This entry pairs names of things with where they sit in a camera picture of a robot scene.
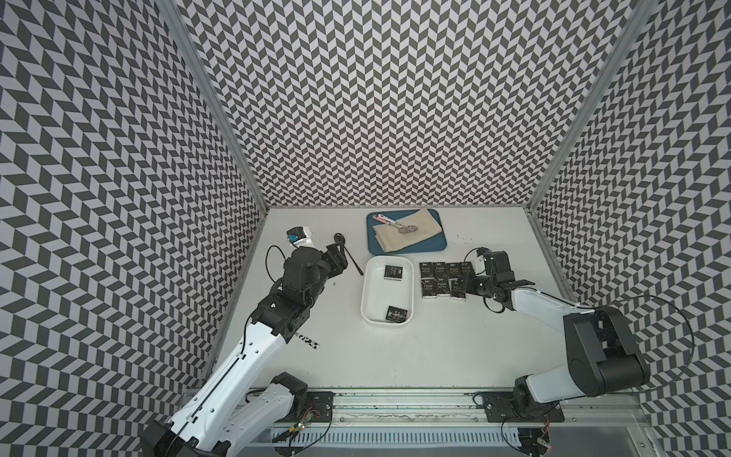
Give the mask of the white plastic storage box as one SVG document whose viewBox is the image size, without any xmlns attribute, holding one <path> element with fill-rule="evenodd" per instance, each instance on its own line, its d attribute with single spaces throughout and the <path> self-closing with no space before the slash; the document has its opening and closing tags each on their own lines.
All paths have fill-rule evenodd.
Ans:
<svg viewBox="0 0 731 457">
<path fill-rule="evenodd" d="M 386 265 L 403 267 L 403 279 L 401 281 L 386 280 L 384 278 Z M 361 316 L 371 325 L 396 329 L 405 327 L 414 314 L 414 280 L 415 266 L 409 259 L 386 255 L 372 257 L 365 267 Z M 388 307 L 407 310 L 409 312 L 407 322 L 401 324 L 387 322 Z"/>
</svg>

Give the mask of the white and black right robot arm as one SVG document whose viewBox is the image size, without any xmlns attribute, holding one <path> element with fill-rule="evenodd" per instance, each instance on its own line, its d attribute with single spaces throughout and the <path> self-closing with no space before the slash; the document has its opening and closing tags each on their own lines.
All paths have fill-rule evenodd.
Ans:
<svg viewBox="0 0 731 457">
<path fill-rule="evenodd" d="M 649 382 L 650 369 L 620 310 L 572 304 L 540 291 L 531 281 L 518 280 L 504 251 L 478 248 L 476 254 L 485 270 L 466 275 L 466 293 L 499 303 L 505 312 L 526 315 L 563 337 L 561 365 L 515 381 L 511 403 L 521 417 L 545 413 L 561 401 Z"/>
</svg>

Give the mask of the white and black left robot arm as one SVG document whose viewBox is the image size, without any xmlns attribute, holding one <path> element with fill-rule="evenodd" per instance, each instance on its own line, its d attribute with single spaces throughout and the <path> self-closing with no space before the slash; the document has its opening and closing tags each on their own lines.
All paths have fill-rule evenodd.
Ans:
<svg viewBox="0 0 731 457">
<path fill-rule="evenodd" d="M 264 430 L 302 409 L 308 386 L 281 373 L 261 396 L 245 401 L 254 381 L 281 352 L 325 289 L 348 266 L 340 243 L 318 251 L 296 248 L 284 274 L 253 310 L 226 360 L 192 399 L 166 422 L 153 420 L 140 436 L 145 456 L 234 456 Z"/>
</svg>

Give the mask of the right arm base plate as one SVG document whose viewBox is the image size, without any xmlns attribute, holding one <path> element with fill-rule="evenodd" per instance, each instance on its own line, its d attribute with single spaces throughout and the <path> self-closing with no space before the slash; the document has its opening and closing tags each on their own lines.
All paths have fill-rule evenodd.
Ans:
<svg viewBox="0 0 731 457">
<path fill-rule="evenodd" d="M 530 396 L 516 397 L 508 391 L 486 391 L 478 395 L 478 405 L 485 410 L 487 422 L 550 422 L 563 423 L 565 415 L 558 402 L 536 403 Z"/>
</svg>

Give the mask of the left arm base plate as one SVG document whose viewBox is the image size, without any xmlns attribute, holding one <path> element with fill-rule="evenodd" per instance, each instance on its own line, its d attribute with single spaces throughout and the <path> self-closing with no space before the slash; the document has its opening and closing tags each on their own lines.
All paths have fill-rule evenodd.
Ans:
<svg viewBox="0 0 731 457">
<path fill-rule="evenodd" d="M 305 396 L 296 397 L 289 414 L 276 422 L 277 425 L 293 424 L 303 419 L 309 411 L 310 422 L 329 423 L 332 419 L 334 392 L 329 390 L 309 391 Z"/>
</svg>

